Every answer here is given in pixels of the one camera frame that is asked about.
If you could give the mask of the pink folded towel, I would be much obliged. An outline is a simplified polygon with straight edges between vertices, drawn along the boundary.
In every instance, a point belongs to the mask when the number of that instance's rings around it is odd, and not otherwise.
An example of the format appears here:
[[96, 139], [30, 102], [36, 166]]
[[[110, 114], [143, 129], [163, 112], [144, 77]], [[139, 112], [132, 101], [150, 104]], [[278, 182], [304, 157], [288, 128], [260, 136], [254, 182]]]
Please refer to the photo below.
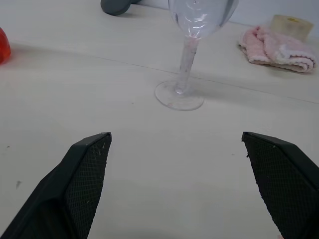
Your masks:
[[312, 49], [293, 37], [275, 33], [265, 26], [245, 31], [238, 45], [248, 61], [298, 73], [310, 73], [317, 67]]

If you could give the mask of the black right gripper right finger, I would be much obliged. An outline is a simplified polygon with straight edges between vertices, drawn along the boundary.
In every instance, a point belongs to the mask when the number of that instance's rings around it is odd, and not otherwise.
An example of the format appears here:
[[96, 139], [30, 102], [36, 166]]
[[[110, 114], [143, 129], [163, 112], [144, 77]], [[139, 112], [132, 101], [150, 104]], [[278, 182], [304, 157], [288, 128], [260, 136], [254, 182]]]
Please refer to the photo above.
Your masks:
[[319, 167], [295, 144], [244, 132], [256, 184], [283, 239], [319, 239]]

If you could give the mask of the dark grey rounded object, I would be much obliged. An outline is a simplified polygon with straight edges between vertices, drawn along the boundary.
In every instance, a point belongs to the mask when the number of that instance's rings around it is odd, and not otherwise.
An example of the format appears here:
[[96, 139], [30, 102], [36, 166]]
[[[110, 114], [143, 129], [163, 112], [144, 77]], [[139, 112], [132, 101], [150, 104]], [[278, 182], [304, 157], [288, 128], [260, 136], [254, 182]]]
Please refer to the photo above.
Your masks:
[[142, 0], [101, 0], [100, 6], [104, 13], [112, 16], [124, 14], [132, 4]]

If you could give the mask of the clear plastic wine glass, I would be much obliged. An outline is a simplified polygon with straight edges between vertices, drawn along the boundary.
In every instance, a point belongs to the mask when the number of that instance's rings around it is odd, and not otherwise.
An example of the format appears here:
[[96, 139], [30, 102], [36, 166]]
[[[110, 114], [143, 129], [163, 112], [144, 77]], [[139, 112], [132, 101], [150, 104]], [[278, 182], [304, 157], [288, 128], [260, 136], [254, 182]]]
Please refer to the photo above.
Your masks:
[[162, 105], [178, 111], [192, 111], [203, 105], [203, 96], [195, 93], [189, 82], [199, 42], [222, 28], [238, 3], [239, 0], [168, 0], [171, 17], [185, 38], [176, 79], [155, 88], [155, 97]]

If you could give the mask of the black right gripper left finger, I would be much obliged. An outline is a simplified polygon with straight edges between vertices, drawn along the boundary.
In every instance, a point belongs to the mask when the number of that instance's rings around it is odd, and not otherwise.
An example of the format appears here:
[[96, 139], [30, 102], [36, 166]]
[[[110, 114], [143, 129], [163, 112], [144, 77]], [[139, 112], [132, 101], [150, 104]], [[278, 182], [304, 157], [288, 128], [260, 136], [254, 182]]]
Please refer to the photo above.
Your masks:
[[0, 239], [87, 239], [104, 184], [112, 135], [73, 144], [36, 186]]

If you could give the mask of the orange soda bottle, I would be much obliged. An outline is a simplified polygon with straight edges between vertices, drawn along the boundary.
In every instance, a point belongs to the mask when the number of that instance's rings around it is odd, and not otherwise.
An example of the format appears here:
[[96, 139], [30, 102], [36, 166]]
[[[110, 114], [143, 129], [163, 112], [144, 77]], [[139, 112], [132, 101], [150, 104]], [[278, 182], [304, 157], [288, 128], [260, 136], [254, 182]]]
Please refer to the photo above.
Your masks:
[[7, 35], [0, 27], [0, 64], [9, 59], [11, 55], [11, 48], [7, 38]]

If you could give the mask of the beige tape roll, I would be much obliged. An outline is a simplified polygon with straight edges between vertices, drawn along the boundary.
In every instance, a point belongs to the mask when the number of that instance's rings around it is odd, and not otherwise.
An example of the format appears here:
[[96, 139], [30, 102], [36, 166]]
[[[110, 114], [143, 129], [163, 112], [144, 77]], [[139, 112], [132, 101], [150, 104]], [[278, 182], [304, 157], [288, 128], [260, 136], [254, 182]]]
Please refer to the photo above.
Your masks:
[[302, 42], [307, 40], [313, 27], [314, 24], [307, 20], [286, 15], [274, 15], [270, 23], [270, 29], [273, 32], [293, 37]]

